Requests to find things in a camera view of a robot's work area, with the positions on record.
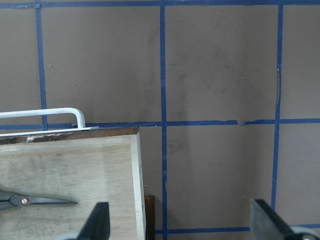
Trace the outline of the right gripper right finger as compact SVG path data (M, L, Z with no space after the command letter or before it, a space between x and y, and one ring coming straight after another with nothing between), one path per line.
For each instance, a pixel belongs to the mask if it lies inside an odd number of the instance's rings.
M298 236L263 200L250 200L250 230L256 240L297 240Z

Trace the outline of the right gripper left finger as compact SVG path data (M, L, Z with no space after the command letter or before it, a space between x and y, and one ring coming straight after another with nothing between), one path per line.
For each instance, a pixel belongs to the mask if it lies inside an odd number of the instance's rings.
M108 202L98 202L82 227L79 240L108 240L111 234Z

